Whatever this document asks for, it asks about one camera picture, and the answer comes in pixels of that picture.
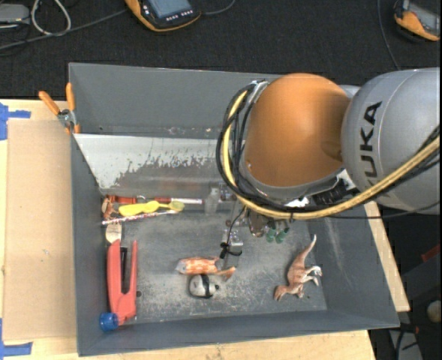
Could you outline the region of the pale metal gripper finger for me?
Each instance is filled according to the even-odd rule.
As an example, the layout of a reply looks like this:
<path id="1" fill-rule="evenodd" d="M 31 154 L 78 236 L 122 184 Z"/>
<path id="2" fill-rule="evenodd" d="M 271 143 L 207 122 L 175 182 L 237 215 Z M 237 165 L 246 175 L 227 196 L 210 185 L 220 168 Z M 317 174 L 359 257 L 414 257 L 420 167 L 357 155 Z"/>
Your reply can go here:
<path id="1" fill-rule="evenodd" d="M 227 240 L 221 243 L 220 258 L 223 260 L 222 269 L 236 268 L 242 255 L 244 242 L 237 230 L 229 232 Z"/>

